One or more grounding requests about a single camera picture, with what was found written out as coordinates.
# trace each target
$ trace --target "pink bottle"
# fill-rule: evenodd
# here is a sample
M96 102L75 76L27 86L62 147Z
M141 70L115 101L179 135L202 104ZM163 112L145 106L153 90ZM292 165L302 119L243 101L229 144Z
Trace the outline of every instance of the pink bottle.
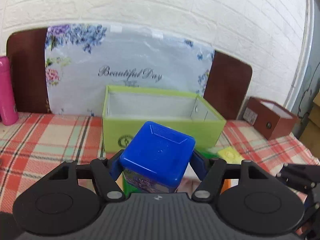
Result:
M0 116L4 125L14 124L18 120L7 57L0 57Z

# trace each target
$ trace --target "green box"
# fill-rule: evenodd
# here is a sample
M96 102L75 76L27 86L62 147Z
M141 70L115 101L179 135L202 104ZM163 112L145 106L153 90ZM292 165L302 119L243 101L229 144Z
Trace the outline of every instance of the green box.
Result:
M226 124L197 94L124 86L107 86L102 118L107 153L126 148L146 121L192 136L199 150L215 146Z

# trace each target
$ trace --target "plaid tablecloth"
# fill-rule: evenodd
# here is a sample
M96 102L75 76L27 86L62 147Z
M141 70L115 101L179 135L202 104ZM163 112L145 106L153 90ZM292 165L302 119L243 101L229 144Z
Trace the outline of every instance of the plaid tablecloth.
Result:
M99 117L20 113L9 127L0 123L0 211L12 212L16 197L67 159L87 164L105 154ZM319 164L293 135L266 141L243 121L227 122L216 152L233 146L245 159L275 175L287 163Z

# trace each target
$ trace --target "brick wall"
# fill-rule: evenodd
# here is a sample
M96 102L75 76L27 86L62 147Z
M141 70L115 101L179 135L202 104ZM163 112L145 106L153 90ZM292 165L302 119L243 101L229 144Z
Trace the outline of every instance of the brick wall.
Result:
M147 25L252 65L248 95L283 104L300 56L306 0L0 0L0 53L18 30L72 22Z

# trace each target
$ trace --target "blue plastic container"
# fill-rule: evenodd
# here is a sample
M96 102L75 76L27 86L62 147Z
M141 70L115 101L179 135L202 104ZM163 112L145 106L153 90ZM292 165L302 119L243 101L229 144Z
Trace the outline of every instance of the blue plastic container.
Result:
M175 192L195 143L191 136L145 122L120 157L126 181L146 192Z

